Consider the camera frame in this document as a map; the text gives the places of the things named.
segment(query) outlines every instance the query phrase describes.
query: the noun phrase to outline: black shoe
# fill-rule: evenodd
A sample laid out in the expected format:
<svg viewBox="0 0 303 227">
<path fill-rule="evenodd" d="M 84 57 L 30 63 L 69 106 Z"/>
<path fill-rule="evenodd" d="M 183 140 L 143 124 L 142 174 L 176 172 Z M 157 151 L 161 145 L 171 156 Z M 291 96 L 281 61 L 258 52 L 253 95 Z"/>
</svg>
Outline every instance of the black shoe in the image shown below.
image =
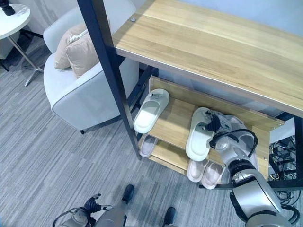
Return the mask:
<svg viewBox="0 0 303 227">
<path fill-rule="evenodd" d="M 176 220 L 176 216 L 177 216 L 176 209 L 173 207 L 168 208 L 164 217 L 164 223 L 162 227 L 164 227 L 165 225 L 174 224 Z"/>
<path fill-rule="evenodd" d="M 126 204 L 128 204 L 128 202 L 132 199 L 133 195 L 134 195 L 134 186 L 129 184 L 125 188 L 122 201 L 124 201 L 124 202 L 126 202 Z"/>
</svg>

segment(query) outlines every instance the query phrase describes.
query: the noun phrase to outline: wall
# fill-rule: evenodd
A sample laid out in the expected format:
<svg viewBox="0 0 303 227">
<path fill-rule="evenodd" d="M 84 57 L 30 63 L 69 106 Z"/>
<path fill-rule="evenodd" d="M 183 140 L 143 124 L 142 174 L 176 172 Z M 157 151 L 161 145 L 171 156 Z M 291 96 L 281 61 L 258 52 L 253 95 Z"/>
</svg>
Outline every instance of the wall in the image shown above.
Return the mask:
<svg viewBox="0 0 303 227">
<path fill-rule="evenodd" d="M 21 3 L 29 6 L 31 20 L 28 27 L 31 31 L 43 34 L 44 30 L 66 11 L 76 7 L 76 0 L 9 0 L 11 3 Z"/>
<path fill-rule="evenodd" d="M 180 0 L 303 36 L 302 0 Z M 145 0 L 133 0 L 140 6 Z"/>
<path fill-rule="evenodd" d="M 145 0 L 132 0 L 140 7 Z M 303 36 L 302 0 L 182 0 L 184 2 L 208 7 L 234 14 L 281 30 Z M 32 18 L 29 28 L 42 34 L 55 20 L 66 11 L 76 7 L 76 0 L 10 0 L 30 7 Z"/>
</svg>

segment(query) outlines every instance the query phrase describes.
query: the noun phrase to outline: white slide sandal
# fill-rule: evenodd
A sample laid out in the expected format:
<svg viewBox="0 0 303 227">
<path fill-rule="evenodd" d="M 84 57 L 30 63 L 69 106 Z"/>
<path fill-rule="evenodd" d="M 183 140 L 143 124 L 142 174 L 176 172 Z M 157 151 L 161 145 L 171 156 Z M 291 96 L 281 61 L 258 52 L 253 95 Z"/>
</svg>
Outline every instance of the white slide sandal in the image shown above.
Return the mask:
<svg viewBox="0 0 303 227">
<path fill-rule="evenodd" d="M 150 135 L 144 135 L 144 136 L 145 138 L 143 138 L 143 142 L 140 147 L 140 155 L 142 157 L 149 157 L 152 154 L 152 151 L 155 145 L 157 144 L 158 139 Z"/>
<path fill-rule="evenodd" d="M 203 160 L 202 162 L 190 160 L 187 167 L 187 177 L 189 178 L 189 180 L 192 182 L 201 181 L 207 164 L 207 159 Z"/>
<path fill-rule="evenodd" d="M 134 129 L 142 134 L 149 132 L 168 103 L 169 93 L 166 90 L 159 88 L 151 91 L 134 120 Z"/>
<path fill-rule="evenodd" d="M 214 162 L 208 162 L 203 177 L 202 185 L 207 189 L 214 189 L 221 182 L 225 168 Z"/>
<path fill-rule="evenodd" d="M 208 108 L 200 107 L 193 113 L 190 132 L 186 142 L 186 154 L 194 161 L 204 160 L 209 152 L 209 141 L 213 136 L 212 131 L 205 130 L 205 126 L 211 122 L 210 116 L 206 114 Z"/>
</svg>

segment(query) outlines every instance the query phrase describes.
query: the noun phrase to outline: throw pillow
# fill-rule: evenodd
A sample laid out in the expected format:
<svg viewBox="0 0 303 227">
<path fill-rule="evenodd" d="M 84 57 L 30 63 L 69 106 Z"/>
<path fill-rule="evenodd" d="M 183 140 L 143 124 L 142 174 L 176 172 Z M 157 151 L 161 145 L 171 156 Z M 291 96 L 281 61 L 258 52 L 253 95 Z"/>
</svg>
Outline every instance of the throw pillow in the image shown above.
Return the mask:
<svg viewBox="0 0 303 227">
<path fill-rule="evenodd" d="M 59 45 L 57 47 L 57 51 L 55 54 L 55 60 L 54 60 L 54 67 L 55 69 L 65 69 L 67 67 L 70 67 L 70 62 L 68 61 L 66 54 L 65 54 L 65 48 L 70 45 L 69 44 L 69 38 L 73 35 L 78 35 L 81 32 L 86 30 L 85 23 L 78 24 L 72 28 L 70 28 L 67 32 L 64 33 L 62 36 Z"/>
<path fill-rule="evenodd" d="M 76 78 L 82 76 L 99 62 L 89 33 L 67 46 L 65 53 Z"/>
</svg>

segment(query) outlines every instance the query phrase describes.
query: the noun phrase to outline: gray carpet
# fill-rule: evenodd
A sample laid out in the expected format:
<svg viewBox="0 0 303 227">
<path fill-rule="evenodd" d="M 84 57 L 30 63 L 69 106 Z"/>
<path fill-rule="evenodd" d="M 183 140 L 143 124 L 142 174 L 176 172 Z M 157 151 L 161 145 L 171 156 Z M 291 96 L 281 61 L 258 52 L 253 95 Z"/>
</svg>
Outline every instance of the gray carpet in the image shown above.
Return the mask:
<svg viewBox="0 0 303 227">
<path fill-rule="evenodd" d="M 45 62 L 50 53 L 42 39 L 35 37 L 30 46 L 21 39 L 34 62 Z M 5 63 L 11 64 L 10 72 L 0 69 L 3 227 L 49 227 L 59 214 L 83 206 L 98 192 L 102 204 L 116 204 L 129 183 L 135 194 L 128 226 L 161 226 L 169 206 L 178 211 L 179 227 L 244 226 L 229 191 L 199 189 L 149 159 L 138 161 L 121 120 L 95 126 L 84 135 L 61 121 L 51 112 L 42 75 L 24 87 L 31 73 L 24 67 L 29 64 L 18 52 L 9 59 Z M 297 205 L 302 210 L 301 199 Z"/>
</svg>

